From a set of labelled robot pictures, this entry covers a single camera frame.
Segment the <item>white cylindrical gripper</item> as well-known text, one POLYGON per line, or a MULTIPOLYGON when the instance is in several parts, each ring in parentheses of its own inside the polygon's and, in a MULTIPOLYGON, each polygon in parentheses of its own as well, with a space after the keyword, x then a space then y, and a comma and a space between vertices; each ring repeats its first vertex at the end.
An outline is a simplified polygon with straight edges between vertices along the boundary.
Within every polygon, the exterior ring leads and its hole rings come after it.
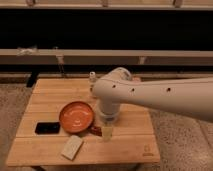
POLYGON ((97 113, 102 122, 105 122, 101 127, 102 137, 104 141, 109 141, 112 137, 113 124, 119 115, 120 104, 100 100, 97 105, 97 113))

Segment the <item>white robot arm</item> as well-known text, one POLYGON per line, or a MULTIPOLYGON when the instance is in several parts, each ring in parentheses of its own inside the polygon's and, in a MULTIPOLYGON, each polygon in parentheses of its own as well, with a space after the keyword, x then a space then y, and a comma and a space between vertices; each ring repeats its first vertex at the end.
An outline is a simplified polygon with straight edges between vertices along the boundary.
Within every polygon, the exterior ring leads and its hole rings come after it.
POLYGON ((133 104, 213 122, 213 78, 138 82, 118 67, 95 81, 98 114, 105 125, 118 118, 122 104, 133 104))

